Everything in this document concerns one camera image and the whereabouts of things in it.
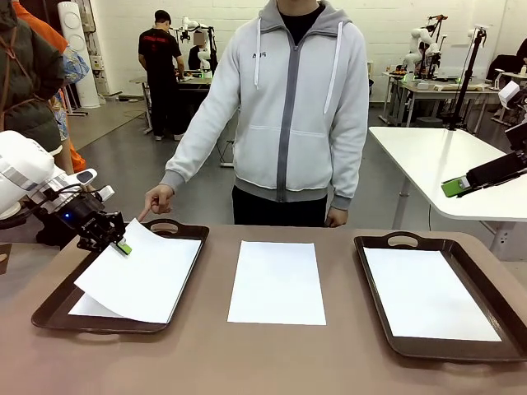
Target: hood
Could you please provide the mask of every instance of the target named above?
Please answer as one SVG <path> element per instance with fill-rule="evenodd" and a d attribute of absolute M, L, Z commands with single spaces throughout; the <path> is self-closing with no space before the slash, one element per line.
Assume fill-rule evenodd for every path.
<path fill-rule="evenodd" d="M 11 0 L 0 0 L 0 31 L 8 31 L 18 23 Z"/>
<path fill-rule="evenodd" d="M 344 10 L 335 10 L 326 0 L 322 0 L 320 3 L 325 5 L 325 9 L 311 27 L 310 32 L 316 31 L 317 33 L 337 36 L 340 22 L 343 25 L 352 22 Z M 279 27 L 286 28 L 280 11 L 278 10 L 277 0 L 269 0 L 263 10 L 260 11 L 259 19 L 261 20 L 260 28 L 262 33 Z"/>

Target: ribbed cuff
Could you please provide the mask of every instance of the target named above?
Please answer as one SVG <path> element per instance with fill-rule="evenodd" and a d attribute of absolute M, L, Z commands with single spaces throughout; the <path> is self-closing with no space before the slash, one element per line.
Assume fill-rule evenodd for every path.
<path fill-rule="evenodd" d="M 184 184 L 184 178 L 177 171 L 167 170 L 165 177 L 163 177 L 159 184 L 168 185 L 175 192 L 179 186 Z"/>
<path fill-rule="evenodd" d="M 347 211 L 349 210 L 350 205 L 352 204 L 352 199 L 349 197 L 337 196 L 333 198 L 331 202 L 331 207 L 337 208 L 339 210 Z"/>

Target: paper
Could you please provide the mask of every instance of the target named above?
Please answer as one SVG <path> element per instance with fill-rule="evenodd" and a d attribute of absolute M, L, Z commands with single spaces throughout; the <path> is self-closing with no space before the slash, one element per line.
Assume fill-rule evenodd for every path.
<path fill-rule="evenodd" d="M 200 241 L 165 239 L 133 220 L 126 228 L 132 253 L 109 246 L 75 281 L 93 300 L 125 318 L 168 323 Z"/>
<path fill-rule="evenodd" d="M 365 253 L 394 336 L 501 341 L 441 252 Z"/>
<path fill-rule="evenodd" d="M 113 311 L 108 310 L 105 306 L 86 294 L 84 294 L 77 304 L 73 306 L 73 309 L 69 314 L 82 315 L 85 317 L 123 318 Z"/>
<path fill-rule="evenodd" d="M 242 242 L 228 322 L 325 325 L 315 246 Z"/>

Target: brown tray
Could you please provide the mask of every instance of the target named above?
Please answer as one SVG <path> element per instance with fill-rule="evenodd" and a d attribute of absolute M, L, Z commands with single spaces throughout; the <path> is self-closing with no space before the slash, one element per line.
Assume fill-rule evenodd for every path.
<path fill-rule="evenodd" d="M 389 241 L 399 236 L 415 239 L 417 247 L 406 243 L 390 245 Z M 448 239 L 424 239 L 408 232 L 395 232 L 382 237 L 356 237 L 355 245 L 379 314 L 380 323 L 389 345 L 395 352 L 412 358 L 461 363 L 505 363 L 527 360 L 527 327 L 459 243 Z M 364 248 L 441 251 L 489 322 L 496 329 L 501 342 L 393 336 L 375 281 L 371 275 Z"/>
<path fill-rule="evenodd" d="M 157 235 L 168 239 L 194 239 L 200 240 L 196 258 L 192 263 L 180 297 L 175 303 L 177 304 L 184 293 L 184 288 L 194 271 L 194 266 L 198 261 L 205 241 L 208 237 L 209 229 L 203 226 L 181 225 L 173 220 L 156 220 L 143 224 L 149 230 Z M 81 264 L 62 282 L 60 286 L 49 296 L 49 298 L 35 311 L 31 322 L 38 328 L 86 332 L 94 334 L 154 334 L 168 328 L 175 316 L 172 313 L 169 323 L 142 323 L 126 318 L 105 318 L 105 317 L 83 317 L 69 315 L 73 306 L 81 299 L 84 292 L 75 286 L 77 278 L 93 263 L 97 258 L 97 253 L 91 253 L 84 259 Z"/>

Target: jacket pocket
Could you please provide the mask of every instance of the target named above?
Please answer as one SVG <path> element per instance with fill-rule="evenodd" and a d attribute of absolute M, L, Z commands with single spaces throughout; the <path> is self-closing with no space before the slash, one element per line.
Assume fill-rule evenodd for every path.
<path fill-rule="evenodd" d="M 287 158 L 287 189 L 301 191 L 326 188 L 332 175 L 328 135 L 291 130 Z"/>
<path fill-rule="evenodd" d="M 262 188 L 277 187 L 280 128 L 249 126 L 238 131 L 234 146 L 236 176 Z"/>

